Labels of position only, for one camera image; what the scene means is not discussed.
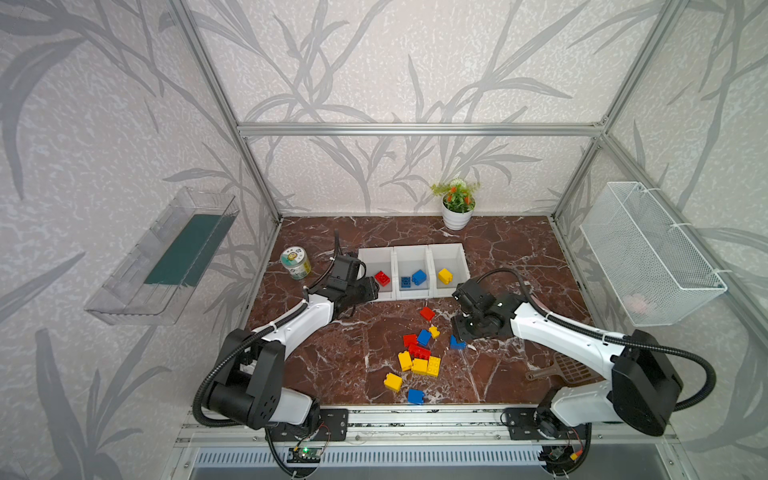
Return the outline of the long red lego brick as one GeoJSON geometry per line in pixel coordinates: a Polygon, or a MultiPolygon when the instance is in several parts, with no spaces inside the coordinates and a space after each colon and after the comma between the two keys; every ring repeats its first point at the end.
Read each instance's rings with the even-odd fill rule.
{"type": "Polygon", "coordinates": [[[379,271],[374,275],[374,279],[381,287],[386,287],[391,283],[390,277],[383,271],[379,271]]]}

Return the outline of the blue lego brick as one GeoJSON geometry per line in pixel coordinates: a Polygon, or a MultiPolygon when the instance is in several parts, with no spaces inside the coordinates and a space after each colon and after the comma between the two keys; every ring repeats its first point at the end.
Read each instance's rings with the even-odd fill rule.
{"type": "Polygon", "coordinates": [[[427,280],[427,274],[423,270],[417,270],[411,276],[411,282],[414,286],[420,286],[427,280]]]}

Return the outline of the yellow lego tall brick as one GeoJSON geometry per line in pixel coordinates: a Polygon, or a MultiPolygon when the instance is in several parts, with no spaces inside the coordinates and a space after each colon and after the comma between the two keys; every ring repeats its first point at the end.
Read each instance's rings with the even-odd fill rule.
{"type": "Polygon", "coordinates": [[[408,351],[400,352],[398,354],[398,361],[402,372],[408,372],[413,367],[413,360],[408,351]]]}

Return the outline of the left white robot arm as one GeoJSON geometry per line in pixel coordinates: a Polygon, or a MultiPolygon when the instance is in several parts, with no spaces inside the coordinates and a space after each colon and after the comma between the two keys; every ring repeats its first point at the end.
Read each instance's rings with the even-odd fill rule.
{"type": "Polygon", "coordinates": [[[379,285],[366,271],[356,255],[338,254],[292,309],[253,331],[230,332],[194,395],[195,420],[207,427],[282,425],[301,436],[315,432],[319,403],[284,386],[285,361],[346,310],[378,298],[379,285]]]}

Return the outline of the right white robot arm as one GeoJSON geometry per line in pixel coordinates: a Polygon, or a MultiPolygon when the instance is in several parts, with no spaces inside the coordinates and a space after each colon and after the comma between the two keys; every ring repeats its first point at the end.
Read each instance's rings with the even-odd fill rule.
{"type": "Polygon", "coordinates": [[[477,279],[452,295],[452,319],[463,342],[516,337],[575,360],[599,377],[594,383],[550,390],[536,407],[534,423],[547,438],[593,423],[623,423],[648,436],[665,433],[670,417],[713,392],[717,374],[703,357],[663,346],[636,329],[630,335],[584,325],[544,309],[527,288],[494,296],[477,279]]]}

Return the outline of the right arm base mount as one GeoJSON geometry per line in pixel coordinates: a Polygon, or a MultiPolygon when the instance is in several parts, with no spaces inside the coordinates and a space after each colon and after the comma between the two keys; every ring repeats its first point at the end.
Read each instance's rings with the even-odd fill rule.
{"type": "Polygon", "coordinates": [[[511,440],[585,443],[592,433],[591,426],[587,424],[567,427],[549,414],[540,417],[536,407],[505,408],[499,421],[507,429],[511,440]]]}

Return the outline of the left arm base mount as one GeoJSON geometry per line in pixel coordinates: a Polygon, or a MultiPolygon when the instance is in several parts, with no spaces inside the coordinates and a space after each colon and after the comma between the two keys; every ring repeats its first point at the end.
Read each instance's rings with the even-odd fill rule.
{"type": "Polygon", "coordinates": [[[300,425],[281,422],[268,425],[273,440],[298,442],[299,440],[341,442],[346,439],[349,426],[348,409],[319,408],[312,410],[300,425]]]}

